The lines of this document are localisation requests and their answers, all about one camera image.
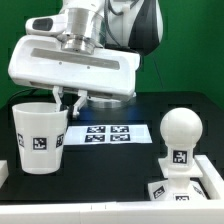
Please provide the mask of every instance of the green wall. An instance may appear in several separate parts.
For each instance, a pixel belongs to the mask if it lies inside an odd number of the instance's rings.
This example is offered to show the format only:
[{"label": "green wall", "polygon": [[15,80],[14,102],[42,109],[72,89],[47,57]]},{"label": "green wall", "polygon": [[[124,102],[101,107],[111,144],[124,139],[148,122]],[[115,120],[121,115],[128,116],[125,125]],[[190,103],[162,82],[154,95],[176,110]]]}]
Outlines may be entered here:
[{"label": "green wall", "polygon": [[[160,47],[144,58],[137,74],[138,92],[197,91],[224,108],[224,1],[160,0],[164,36]],[[1,0],[0,106],[15,92],[8,64],[25,21],[53,15],[61,0]],[[156,60],[163,88],[153,62]]]}]

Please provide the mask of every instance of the white sphere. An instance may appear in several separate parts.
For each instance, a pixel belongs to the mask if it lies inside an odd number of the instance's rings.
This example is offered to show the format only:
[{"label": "white sphere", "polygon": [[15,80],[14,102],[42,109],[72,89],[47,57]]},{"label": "white sphere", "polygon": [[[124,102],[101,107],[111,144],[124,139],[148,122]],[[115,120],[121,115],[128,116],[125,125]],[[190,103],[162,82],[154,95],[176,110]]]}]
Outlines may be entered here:
[{"label": "white sphere", "polygon": [[202,134],[202,122],[198,115],[187,108],[169,111],[162,119],[160,131],[170,148],[194,148]]}]

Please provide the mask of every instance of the cup rim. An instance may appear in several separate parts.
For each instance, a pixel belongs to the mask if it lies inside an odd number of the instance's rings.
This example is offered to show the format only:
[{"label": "cup rim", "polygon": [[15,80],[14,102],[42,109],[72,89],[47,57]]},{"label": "cup rim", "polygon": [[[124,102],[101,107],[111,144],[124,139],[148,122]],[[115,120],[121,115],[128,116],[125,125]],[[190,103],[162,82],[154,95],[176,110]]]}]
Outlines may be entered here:
[{"label": "cup rim", "polygon": [[51,102],[27,102],[27,103],[19,103],[19,104],[16,104],[16,105],[13,105],[12,106],[12,110],[13,111],[18,111],[18,112],[20,112],[20,113],[24,113],[24,114],[33,114],[33,115],[35,115],[35,114],[37,114],[37,115],[48,115],[48,114],[59,114],[59,113],[65,113],[65,112],[68,112],[68,107],[67,107],[67,109],[64,109],[64,110],[62,110],[62,111],[51,111],[51,112],[40,112],[40,113],[38,113],[38,112],[28,112],[28,111],[24,111],[24,110],[21,110],[19,107],[20,106],[23,106],[23,105],[26,105],[26,104],[29,104],[29,105],[46,105],[46,104],[49,104],[49,105],[56,105],[56,103],[51,103]]}]

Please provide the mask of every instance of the white paper cup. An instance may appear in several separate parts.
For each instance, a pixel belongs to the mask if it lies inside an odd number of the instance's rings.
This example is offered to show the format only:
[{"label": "white paper cup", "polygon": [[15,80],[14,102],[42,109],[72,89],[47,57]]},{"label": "white paper cup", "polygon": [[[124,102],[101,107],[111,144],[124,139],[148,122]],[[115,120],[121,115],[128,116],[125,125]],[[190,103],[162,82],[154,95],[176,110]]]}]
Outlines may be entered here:
[{"label": "white paper cup", "polygon": [[23,103],[12,107],[22,169],[47,174],[60,168],[68,110],[54,103]]}]

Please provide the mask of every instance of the black table surface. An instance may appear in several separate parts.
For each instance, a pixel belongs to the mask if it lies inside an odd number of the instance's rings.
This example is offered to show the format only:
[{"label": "black table surface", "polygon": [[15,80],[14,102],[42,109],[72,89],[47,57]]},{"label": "black table surface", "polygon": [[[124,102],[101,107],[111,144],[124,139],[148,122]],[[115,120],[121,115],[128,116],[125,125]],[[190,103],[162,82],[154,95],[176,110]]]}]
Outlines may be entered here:
[{"label": "black table surface", "polygon": [[[66,105],[76,97],[65,95]],[[171,109],[186,107],[202,120],[203,134],[194,153],[207,155],[224,177],[224,111],[195,92],[139,93],[129,105],[117,109],[84,106],[69,125],[146,124],[151,144],[65,146],[61,168],[48,175],[22,171],[12,105],[54,102],[52,96],[16,97],[0,110],[0,160],[8,161],[9,177],[0,189],[0,205],[39,203],[128,202],[150,200],[147,184],[164,179],[158,158],[167,148],[160,122]]]}]

